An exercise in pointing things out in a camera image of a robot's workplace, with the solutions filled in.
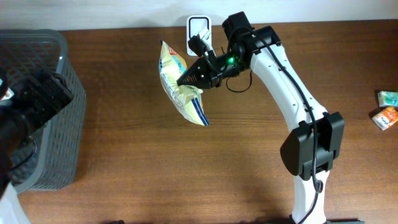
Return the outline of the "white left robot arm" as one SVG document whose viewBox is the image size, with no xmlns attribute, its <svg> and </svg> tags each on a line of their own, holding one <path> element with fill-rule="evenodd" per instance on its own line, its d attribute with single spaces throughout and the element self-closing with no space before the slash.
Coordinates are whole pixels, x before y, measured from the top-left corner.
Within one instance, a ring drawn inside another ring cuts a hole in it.
<svg viewBox="0 0 398 224">
<path fill-rule="evenodd" d="M 7 71 L 1 68 L 1 223 L 29 223 L 11 182 L 11 171 L 20 168 L 34 155 L 18 164 L 10 155 L 23 145 L 37 142 L 31 136 L 59 114 L 73 100 L 65 79 L 50 70 L 35 68 L 27 77 L 9 86 Z"/>
</svg>

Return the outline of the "yellow snack bag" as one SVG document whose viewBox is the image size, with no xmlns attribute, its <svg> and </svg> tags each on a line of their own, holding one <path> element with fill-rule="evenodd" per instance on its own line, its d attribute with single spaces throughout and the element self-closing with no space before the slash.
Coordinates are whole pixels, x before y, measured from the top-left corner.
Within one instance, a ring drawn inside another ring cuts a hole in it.
<svg viewBox="0 0 398 224">
<path fill-rule="evenodd" d="M 177 80 L 187 70 L 186 61 L 173 48 L 161 40 L 159 75 L 162 87 L 177 111 L 189 122 L 208 126 L 201 94 L 203 91 L 191 85 L 178 85 Z"/>
</svg>

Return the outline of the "green tissue pack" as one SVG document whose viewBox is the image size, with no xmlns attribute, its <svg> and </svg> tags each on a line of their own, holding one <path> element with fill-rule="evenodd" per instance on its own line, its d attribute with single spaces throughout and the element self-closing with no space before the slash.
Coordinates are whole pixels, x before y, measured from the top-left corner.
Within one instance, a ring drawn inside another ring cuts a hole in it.
<svg viewBox="0 0 398 224">
<path fill-rule="evenodd" d="M 378 102 L 380 107 L 397 107 L 398 92 L 394 91 L 380 91 L 377 94 Z"/>
</svg>

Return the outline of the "orange tissue pack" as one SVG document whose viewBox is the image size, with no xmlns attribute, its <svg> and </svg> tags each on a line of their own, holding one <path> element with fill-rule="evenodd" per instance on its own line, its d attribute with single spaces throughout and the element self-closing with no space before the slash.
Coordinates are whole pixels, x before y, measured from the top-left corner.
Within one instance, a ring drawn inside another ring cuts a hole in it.
<svg viewBox="0 0 398 224">
<path fill-rule="evenodd" d="M 393 106 L 388 106 L 372 117 L 375 124 L 381 129 L 386 130 L 397 122 L 397 110 Z"/>
</svg>

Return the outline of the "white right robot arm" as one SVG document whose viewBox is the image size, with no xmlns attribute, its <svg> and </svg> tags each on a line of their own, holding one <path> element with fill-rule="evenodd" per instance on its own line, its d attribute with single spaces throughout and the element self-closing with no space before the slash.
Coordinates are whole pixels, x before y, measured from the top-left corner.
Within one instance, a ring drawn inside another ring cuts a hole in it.
<svg viewBox="0 0 398 224">
<path fill-rule="evenodd" d="M 326 223 L 326 180 L 340 155 L 345 127 L 342 115 L 329 113 L 307 90 L 271 26 L 256 29 L 244 12 L 238 12 L 230 15 L 222 28 L 228 46 L 219 56 L 207 42 L 209 29 L 188 36 L 188 48 L 199 58 L 177 80 L 178 85 L 210 89 L 246 70 L 257 75 L 277 103 L 289 130 L 280 156 L 294 177 L 290 221 Z"/>
</svg>

